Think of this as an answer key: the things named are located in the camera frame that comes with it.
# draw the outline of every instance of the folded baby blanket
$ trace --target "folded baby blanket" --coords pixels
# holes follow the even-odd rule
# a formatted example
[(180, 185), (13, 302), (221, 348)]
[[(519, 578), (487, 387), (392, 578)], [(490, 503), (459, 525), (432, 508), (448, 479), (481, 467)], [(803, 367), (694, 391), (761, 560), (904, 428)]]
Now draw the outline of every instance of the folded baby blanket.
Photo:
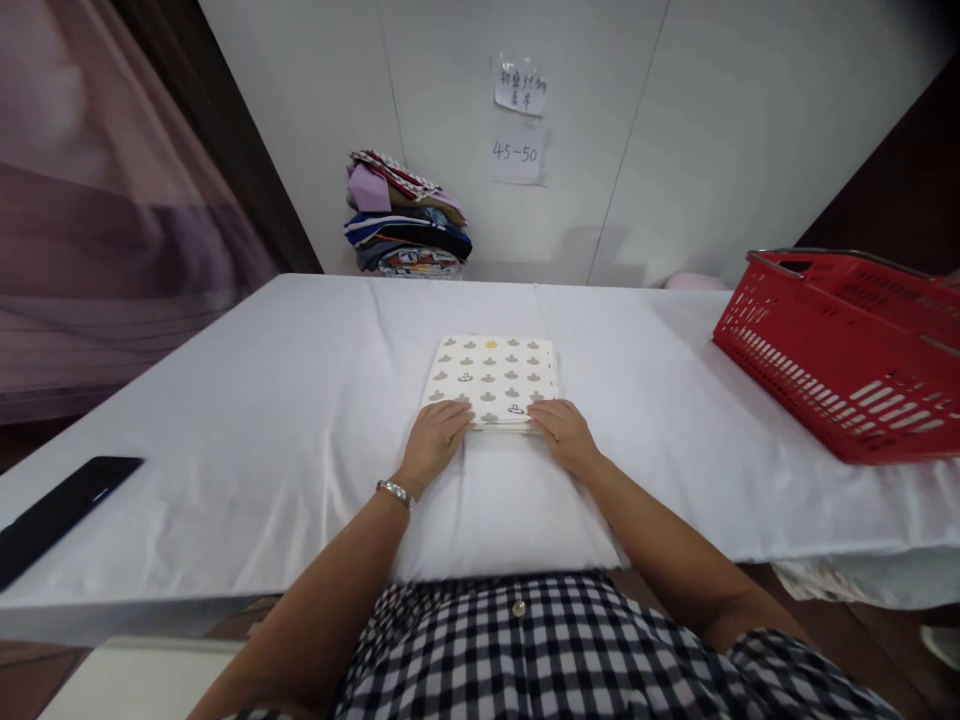
[(421, 405), (470, 402), (477, 430), (536, 432), (527, 406), (560, 397), (553, 342), (454, 335), (440, 342)]

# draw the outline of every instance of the red basket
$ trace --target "red basket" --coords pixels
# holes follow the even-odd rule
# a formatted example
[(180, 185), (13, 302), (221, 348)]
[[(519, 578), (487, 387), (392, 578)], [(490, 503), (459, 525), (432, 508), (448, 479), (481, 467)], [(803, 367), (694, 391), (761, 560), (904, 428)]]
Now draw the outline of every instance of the red basket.
[(960, 455), (960, 292), (854, 251), (747, 260), (713, 341), (831, 452)]

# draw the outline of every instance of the sheer curtain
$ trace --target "sheer curtain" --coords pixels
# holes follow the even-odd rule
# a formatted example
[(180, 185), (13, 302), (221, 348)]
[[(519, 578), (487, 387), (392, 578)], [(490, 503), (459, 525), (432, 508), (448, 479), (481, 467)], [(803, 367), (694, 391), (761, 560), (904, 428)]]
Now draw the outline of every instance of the sheer curtain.
[(277, 274), (107, 0), (0, 9), (0, 424), (86, 412)]

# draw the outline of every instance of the handwritten note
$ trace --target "handwritten note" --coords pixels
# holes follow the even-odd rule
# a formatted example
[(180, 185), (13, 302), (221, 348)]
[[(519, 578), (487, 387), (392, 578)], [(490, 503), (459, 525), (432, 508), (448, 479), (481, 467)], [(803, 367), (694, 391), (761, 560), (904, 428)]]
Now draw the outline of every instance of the handwritten note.
[(503, 63), (493, 99), (498, 105), (526, 115), (543, 115), (547, 104), (547, 81), (536, 70)]
[(487, 152), (491, 179), (514, 185), (546, 185), (544, 159), (550, 131), (539, 123), (520, 118), (501, 118), (494, 124)]

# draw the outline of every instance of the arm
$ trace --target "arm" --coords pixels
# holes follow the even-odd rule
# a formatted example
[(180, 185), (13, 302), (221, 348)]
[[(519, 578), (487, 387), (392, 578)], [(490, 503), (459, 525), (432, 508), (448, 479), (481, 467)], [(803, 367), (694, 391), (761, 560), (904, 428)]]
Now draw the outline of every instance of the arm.
[[(446, 401), (420, 411), (391, 478), (414, 499), (456, 453), (473, 419), (469, 407)], [(277, 603), (189, 720), (213, 720), (264, 704), (284, 709), (329, 703), (409, 522), (398, 498), (374, 493)]]
[(604, 457), (568, 400), (529, 408), (557, 461), (590, 492), (633, 563), (677, 622), (718, 652), (754, 628), (812, 643), (796, 620), (700, 533)]

